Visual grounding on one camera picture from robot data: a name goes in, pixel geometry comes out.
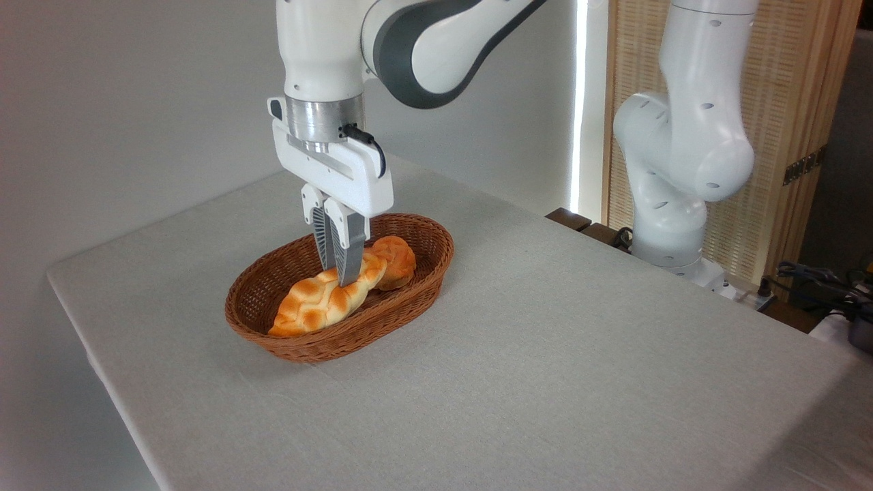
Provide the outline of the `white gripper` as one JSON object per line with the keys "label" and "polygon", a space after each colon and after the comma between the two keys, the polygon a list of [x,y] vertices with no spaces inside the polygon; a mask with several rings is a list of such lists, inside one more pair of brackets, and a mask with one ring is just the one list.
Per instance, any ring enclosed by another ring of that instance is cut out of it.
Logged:
{"label": "white gripper", "polygon": [[[380,177],[380,153],[355,139],[329,143],[324,152],[306,148],[292,136],[290,112],[281,98],[268,99],[268,111],[282,167],[309,183],[301,189],[304,218],[314,227],[323,269],[336,267],[340,286],[357,282],[368,218],[389,211],[395,202],[391,171]],[[324,193],[330,198],[325,200]]]}

